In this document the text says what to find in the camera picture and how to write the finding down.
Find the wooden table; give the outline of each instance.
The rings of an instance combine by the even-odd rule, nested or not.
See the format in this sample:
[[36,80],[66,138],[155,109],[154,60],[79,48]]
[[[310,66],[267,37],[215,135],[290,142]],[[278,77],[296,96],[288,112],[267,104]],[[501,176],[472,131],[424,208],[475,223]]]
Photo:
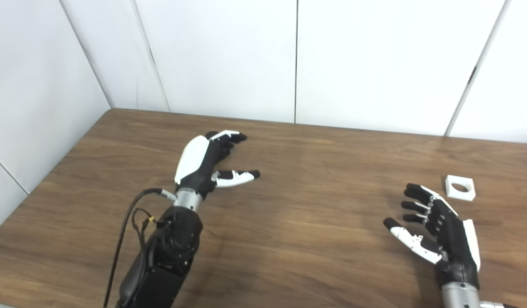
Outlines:
[[[453,174],[475,180],[473,202],[450,201],[475,221],[481,298],[527,308],[525,144],[117,109],[1,226],[0,302],[101,307],[132,198],[173,190],[185,144],[223,129],[249,138],[219,168],[262,177],[207,197],[200,250],[174,307],[439,308],[433,266],[381,222],[406,213],[406,183],[445,195]],[[160,215],[169,203],[140,205]],[[138,251],[131,228],[123,247],[112,303]]]

